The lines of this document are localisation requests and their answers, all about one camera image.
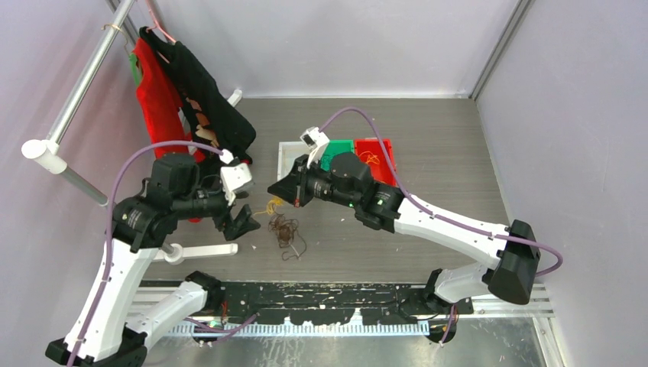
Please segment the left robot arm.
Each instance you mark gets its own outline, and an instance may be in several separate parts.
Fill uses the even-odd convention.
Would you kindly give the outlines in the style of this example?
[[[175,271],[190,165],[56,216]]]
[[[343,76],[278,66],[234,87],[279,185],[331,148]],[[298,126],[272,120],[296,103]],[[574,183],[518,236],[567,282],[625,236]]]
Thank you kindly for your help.
[[[253,184],[247,164],[238,159],[226,163],[219,179],[219,190],[204,187],[197,163],[187,154],[166,154],[154,162],[141,192],[113,209],[92,293],[71,331],[48,344],[48,359],[68,366],[141,366],[149,350],[180,321],[222,309],[221,282],[194,271],[145,312],[128,314],[144,273],[179,221],[210,218],[229,241],[259,228],[249,206],[231,214],[237,195]]]

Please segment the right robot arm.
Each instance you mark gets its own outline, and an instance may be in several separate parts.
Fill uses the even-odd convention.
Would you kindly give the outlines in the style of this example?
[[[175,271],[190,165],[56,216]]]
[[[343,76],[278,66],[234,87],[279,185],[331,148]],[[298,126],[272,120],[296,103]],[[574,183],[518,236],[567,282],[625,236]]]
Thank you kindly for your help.
[[[370,167],[350,152],[336,155],[328,170],[308,164],[308,158],[296,158],[289,174],[271,184],[268,193],[295,207],[313,199],[347,206],[368,228],[426,239],[474,259],[472,265],[430,274],[422,298],[432,313],[485,294],[529,303],[540,258],[539,249],[529,244],[534,239],[529,224],[479,222],[420,202],[375,180]]]

